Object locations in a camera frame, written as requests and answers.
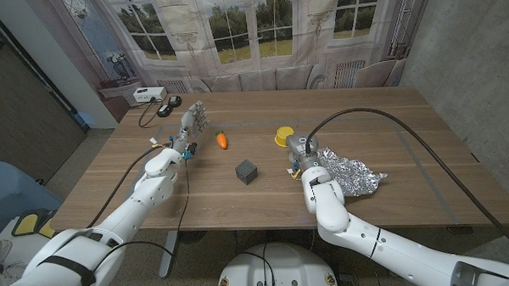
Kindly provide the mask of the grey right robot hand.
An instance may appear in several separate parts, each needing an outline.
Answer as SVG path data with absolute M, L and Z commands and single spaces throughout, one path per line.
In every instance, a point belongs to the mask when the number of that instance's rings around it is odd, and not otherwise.
M 289 135 L 285 139 L 285 144 L 289 150 L 289 160 L 292 164 L 297 164 L 298 168 L 304 172 L 305 170 L 320 166 L 321 161 L 317 153 L 318 139 L 313 137 L 307 140 L 306 134 L 295 133 Z

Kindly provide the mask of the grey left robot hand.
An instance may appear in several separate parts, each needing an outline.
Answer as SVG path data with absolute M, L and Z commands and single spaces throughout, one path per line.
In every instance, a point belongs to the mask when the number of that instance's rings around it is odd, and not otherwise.
M 209 122 L 205 111 L 203 102 L 197 101 L 184 113 L 178 134 L 172 145 L 175 151 L 181 153 L 190 143 L 198 140 Z

